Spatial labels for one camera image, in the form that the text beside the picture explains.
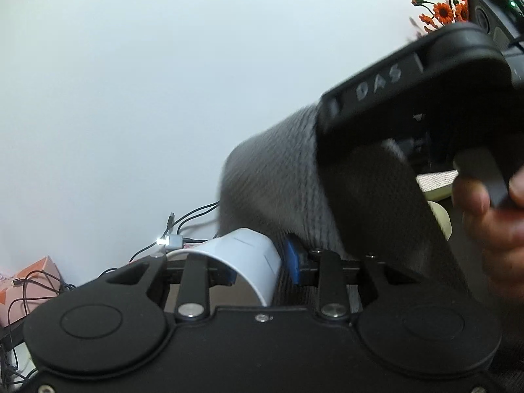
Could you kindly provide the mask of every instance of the knit fabric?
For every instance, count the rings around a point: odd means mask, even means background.
[[[286,234],[295,233],[307,247],[343,257],[373,253],[468,293],[395,145],[358,148],[337,164],[318,167],[317,112],[316,106],[306,107],[233,150],[223,170],[219,234],[247,227],[268,236],[282,253]],[[273,303],[311,304],[314,297],[315,288],[293,286],[283,270]],[[507,342],[494,362],[494,373],[511,392],[523,391],[522,365],[507,370],[508,362],[522,355],[517,343]]]

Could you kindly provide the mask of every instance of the screw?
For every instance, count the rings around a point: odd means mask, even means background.
[[[197,317],[204,313],[204,306],[198,303],[185,303],[179,306],[178,313],[186,317]]]
[[[257,322],[269,322],[271,319],[273,319],[273,316],[266,315],[265,313],[259,313],[255,316],[255,321]]]
[[[47,384],[42,384],[40,387],[38,387],[38,393],[54,393],[54,389]]]
[[[329,317],[341,317],[347,313],[347,309],[339,303],[329,303],[322,308],[322,313]]]

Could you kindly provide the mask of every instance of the white wall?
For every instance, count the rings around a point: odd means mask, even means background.
[[[406,44],[410,1],[0,0],[0,270],[124,264],[236,144]]]

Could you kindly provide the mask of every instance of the orange flower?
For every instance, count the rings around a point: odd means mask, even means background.
[[[467,5],[457,4],[455,6],[455,16],[455,19],[457,19],[459,22],[467,22],[469,20]]]
[[[446,3],[437,3],[433,5],[433,11],[437,20],[444,25],[453,22],[453,10]]]
[[[430,18],[429,16],[426,16],[424,13],[419,16],[419,19],[422,22],[424,22],[426,25],[431,25],[434,28],[437,27],[437,25],[435,25],[435,22],[433,22],[433,18]]]

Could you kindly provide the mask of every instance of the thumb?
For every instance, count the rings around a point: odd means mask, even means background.
[[[515,204],[524,208],[524,166],[509,180],[509,194]]]

